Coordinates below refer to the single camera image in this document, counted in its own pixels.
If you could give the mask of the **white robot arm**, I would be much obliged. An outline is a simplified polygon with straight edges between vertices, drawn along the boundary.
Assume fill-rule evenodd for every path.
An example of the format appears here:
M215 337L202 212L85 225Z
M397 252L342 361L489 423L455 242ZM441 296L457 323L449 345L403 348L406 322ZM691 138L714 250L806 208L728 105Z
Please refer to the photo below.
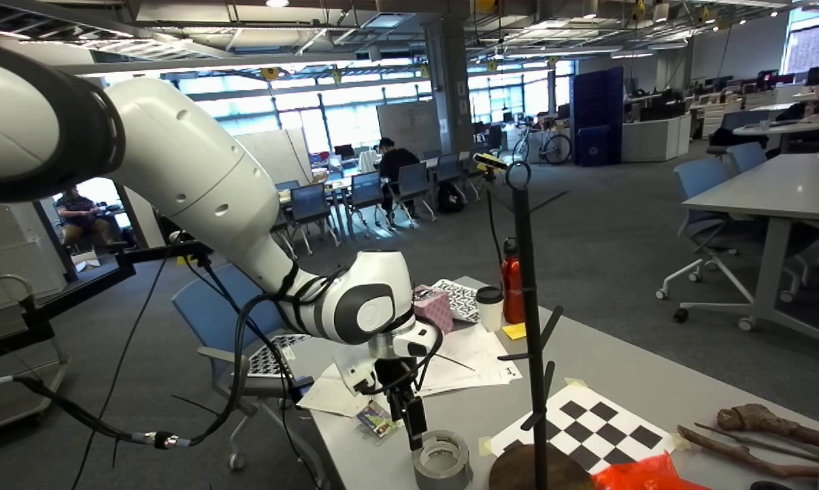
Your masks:
M244 272L287 326L369 344L373 378L359 389L384 395L408 443L421 443L412 378L441 337L412 316L403 252L362 250L340 274L301 270L271 237L275 179L185 93L148 77L101 90L0 47L0 202L37 202L110 175Z

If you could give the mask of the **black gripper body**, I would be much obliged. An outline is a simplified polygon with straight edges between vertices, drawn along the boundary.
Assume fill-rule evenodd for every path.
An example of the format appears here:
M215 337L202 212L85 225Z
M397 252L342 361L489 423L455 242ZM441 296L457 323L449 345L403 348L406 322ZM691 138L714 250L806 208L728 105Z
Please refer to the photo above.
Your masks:
M415 344L411 344L406 353L387 350L362 371L351 389L359 395L384 395L392 412L415 408L415 389L430 359L431 348Z

